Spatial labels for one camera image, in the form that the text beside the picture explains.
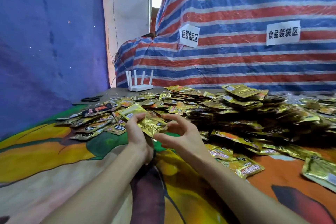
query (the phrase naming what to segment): pile of snack packets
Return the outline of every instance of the pile of snack packets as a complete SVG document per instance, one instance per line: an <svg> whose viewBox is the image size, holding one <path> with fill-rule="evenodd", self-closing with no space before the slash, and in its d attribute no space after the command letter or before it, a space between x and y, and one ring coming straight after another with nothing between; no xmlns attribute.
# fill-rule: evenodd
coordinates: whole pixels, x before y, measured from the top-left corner
<svg viewBox="0 0 336 224"><path fill-rule="evenodd" d="M132 115L146 112L138 126L149 137L165 133L174 113L195 124L210 154L241 178L264 170L251 155L289 155L305 161L302 174L336 192L336 164L302 146L331 148L336 145L336 98L286 99L245 85L224 85L212 94L183 86L165 87L161 94L110 99L57 125L76 130L71 139L87 141L103 131L126 132Z"/></svg>

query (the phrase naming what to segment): gray table surface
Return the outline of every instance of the gray table surface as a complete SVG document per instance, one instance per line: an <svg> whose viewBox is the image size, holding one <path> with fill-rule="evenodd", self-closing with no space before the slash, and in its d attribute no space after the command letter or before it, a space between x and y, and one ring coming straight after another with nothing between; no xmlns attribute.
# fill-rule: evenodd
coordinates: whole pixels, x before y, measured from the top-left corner
<svg viewBox="0 0 336 224"><path fill-rule="evenodd" d="M99 102L95 103L90 103L90 102L81 102L78 100L77 102L74 102L73 105L94 105L96 103L101 103L109 100L110 98L117 98L117 97L132 97L132 96L138 96L141 92L152 92L152 93L161 93L162 91L165 91L165 88L153 88L151 90L144 90L144 91L139 91L139 92L134 92L134 91L129 91L128 88L110 88L106 91L103 91L99 94L96 94L91 97L103 95L100 98ZM201 91L207 91L211 93L216 93L216 92L223 92L223 89L199 89Z"/></svg>

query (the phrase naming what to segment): scissors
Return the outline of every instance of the scissors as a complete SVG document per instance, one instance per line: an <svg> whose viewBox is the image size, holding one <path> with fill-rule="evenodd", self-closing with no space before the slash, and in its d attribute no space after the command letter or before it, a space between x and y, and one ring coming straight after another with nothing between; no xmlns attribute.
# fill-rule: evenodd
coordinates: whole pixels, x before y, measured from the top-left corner
<svg viewBox="0 0 336 224"><path fill-rule="evenodd" d="M81 102L98 102L103 95L92 97L92 98L83 98Z"/></svg>

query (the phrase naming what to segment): striped tarpaulin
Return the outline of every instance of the striped tarpaulin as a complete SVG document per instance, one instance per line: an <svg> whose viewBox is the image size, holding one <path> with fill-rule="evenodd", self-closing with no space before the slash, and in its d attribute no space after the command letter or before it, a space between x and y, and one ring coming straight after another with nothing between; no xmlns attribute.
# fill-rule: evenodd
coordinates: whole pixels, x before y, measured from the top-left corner
<svg viewBox="0 0 336 224"><path fill-rule="evenodd" d="M266 26L291 20L300 20L300 41L266 46ZM197 48L179 44L185 24L200 28ZM137 69L145 70L145 82L154 70L156 86L336 88L336 0L163 0L156 29L154 39L137 38L120 47L117 86L127 86L125 69Z"/></svg>

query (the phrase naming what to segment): left hand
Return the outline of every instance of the left hand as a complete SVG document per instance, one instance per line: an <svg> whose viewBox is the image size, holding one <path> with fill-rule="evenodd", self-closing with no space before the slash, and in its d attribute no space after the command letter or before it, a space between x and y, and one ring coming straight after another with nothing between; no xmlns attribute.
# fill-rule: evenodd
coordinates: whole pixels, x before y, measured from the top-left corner
<svg viewBox="0 0 336 224"><path fill-rule="evenodd" d="M126 123L128 145L143 156L144 163L149 163L153 158L153 141L145 137L137 122L145 117L145 113L133 115Z"/></svg>

